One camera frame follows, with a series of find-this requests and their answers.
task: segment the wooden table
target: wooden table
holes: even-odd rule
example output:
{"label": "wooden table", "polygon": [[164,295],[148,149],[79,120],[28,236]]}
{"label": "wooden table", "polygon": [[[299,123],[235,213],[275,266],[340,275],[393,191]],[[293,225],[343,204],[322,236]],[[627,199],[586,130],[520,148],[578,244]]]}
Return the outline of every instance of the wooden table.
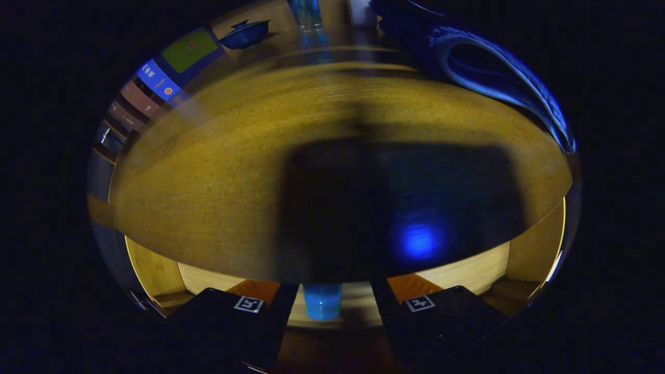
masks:
{"label": "wooden table", "polygon": [[202,269],[301,283],[433,268],[524,232],[571,185],[547,132],[374,33],[280,34],[184,91],[128,138],[109,202],[129,238]]}

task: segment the blue light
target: blue light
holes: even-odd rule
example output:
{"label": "blue light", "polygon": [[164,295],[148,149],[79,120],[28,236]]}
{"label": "blue light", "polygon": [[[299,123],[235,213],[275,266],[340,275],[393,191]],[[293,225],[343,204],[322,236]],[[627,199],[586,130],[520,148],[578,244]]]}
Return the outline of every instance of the blue light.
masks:
{"label": "blue light", "polygon": [[410,258],[428,257],[438,245],[436,232],[425,224],[404,226],[400,241],[404,254]]}

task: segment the blue cloth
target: blue cloth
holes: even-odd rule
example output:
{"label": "blue cloth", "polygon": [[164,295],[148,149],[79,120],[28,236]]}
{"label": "blue cloth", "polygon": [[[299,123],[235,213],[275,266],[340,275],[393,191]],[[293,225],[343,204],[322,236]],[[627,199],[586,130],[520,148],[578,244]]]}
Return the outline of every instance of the blue cloth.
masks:
{"label": "blue cloth", "polygon": [[410,0],[372,0],[370,5],[382,17],[381,30],[415,53],[424,69],[446,75],[471,91],[530,110],[566,153],[575,153],[575,139],[557,101],[517,57],[466,31],[447,15]]}

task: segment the blue cup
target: blue cup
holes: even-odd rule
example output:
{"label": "blue cup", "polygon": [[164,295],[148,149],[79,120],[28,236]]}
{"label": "blue cup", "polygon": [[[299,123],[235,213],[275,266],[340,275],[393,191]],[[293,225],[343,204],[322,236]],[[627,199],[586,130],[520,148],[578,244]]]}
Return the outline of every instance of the blue cup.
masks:
{"label": "blue cup", "polygon": [[320,30],[323,28],[319,2],[317,0],[288,0],[293,16],[300,31]]}
{"label": "blue cup", "polygon": [[307,317],[311,319],[333,319],[339,315],[342,301],[341,283],[303,284]]}

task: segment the green book cover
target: green book cover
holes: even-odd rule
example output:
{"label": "green book cover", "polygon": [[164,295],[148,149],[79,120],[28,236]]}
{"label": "green book cover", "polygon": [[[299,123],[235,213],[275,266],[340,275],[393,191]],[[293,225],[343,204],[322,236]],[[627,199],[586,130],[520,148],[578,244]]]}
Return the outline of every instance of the green book cover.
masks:
{"label": "green book cover", "polygon": [[206,29],[200,29],[166,47],[162,51],[162,56],[180,74],[216,49],[217,45]]}

